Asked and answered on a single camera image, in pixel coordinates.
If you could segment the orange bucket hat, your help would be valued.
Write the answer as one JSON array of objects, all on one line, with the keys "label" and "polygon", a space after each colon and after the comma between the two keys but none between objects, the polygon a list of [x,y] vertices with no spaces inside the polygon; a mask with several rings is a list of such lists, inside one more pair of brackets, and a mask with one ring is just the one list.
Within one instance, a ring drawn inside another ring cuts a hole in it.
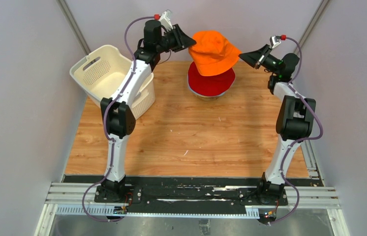
[{"label": "orange bucket hat", "polygon": [[199,31],[193,35],[196,44],[189,54],[202,76],[215,76],[231,69],[242,53],[224,35],[215,30]]}]

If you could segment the red bucket hat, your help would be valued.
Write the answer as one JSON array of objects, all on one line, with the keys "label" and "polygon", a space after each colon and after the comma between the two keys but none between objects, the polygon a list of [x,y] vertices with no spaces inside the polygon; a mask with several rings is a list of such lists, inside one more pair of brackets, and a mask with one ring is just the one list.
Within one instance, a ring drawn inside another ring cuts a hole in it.
[{"label": "red bucket hat", "polygon": [[192,62],[187,73],[187,83],[190,90],[206,96],[219,95],[227,92],[233,85],[236,74],[232,68],[214,76],[202,76]]}]

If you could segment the purple bucket hat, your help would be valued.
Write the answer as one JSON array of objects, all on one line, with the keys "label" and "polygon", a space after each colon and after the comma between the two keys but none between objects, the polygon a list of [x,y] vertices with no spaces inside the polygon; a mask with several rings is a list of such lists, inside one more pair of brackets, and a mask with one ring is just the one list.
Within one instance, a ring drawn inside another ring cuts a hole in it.
[{"label": "purple bucket hat", "polygon": [[191,92],[192,92],[195,96],[197,96],[197,97],[199,97],[199,98],[203,98],[203,99],[218,99],[219,97],[223,96],[223,95],[226,93],[226,92],[223,92],[223,93],[220,93],[219,95],[206,96],[206,95],[199,94],[199,93],[197,93],[197,92],[195,92],[195,91],[193,91],[193,90],[191,90]]}]

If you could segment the wooden hat stand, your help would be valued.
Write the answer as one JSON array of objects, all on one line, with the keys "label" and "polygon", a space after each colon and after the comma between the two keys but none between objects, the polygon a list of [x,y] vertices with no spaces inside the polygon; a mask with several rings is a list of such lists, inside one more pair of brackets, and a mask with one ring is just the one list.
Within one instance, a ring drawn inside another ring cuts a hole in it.
[{"label": "wooden hat stand", "polygon": [[204,101],[214,101],[220,99],[220,96],[211,96],[211,97],[200,96],[199,98]]}]

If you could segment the white plastic basket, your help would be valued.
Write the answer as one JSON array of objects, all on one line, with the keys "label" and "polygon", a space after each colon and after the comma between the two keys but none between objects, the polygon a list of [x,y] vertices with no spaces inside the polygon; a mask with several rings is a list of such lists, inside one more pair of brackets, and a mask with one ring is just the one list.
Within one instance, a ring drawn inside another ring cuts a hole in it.
[{"label": "white plastic basket", "polygon": [[[132,61],[123,56],[118,48],[103,45],[94,50],[70,69],[74,81],[88,97],[100,106],[102,98],[110,97],[122,87],[132,69]],[[142,116],[155,102],[153,74],[150,74],[135,96],[131,110],[135,118]]]}]

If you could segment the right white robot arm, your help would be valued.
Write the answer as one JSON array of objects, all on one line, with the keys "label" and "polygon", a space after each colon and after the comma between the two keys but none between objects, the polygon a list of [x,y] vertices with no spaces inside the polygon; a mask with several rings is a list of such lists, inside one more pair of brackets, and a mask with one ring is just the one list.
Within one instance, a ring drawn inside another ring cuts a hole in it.
[{"label": "right white robot arm", "polygon": [[282,102],[275,124],[278,143],[270,166],[263,173],[257,190],[256,199],[263,205],[282,197],[286,173],[300,144],[308,138],[313,129],[316,101],[304,97],[290,85],[292,74],[301,65],[301,58],[288,53],[278,59],[271,55],[271,46],[266,44],[261,49],[242,53],[240,59],[249,66],[265,68],[271,73],[268,89]]}]

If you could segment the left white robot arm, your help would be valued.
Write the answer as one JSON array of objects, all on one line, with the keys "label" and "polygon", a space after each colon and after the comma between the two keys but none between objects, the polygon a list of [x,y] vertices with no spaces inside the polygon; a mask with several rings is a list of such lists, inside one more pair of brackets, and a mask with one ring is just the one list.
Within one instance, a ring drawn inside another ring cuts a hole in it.
[{"label": "left white robot arm", "polygon": [[159,63],[165,52],[179,52],[196,41],[178,24],[167,26],[165,21],[144,17],[144,36],[136,51],[131,51],[132,63],[120,88],[109,98],[102,98],[100,108],[104,134],[108,140],[108,160],[100,192],[106,192],[114,203],[125,199],[125,153],[130,134],[136,125],[131,106],[145,79]]}]

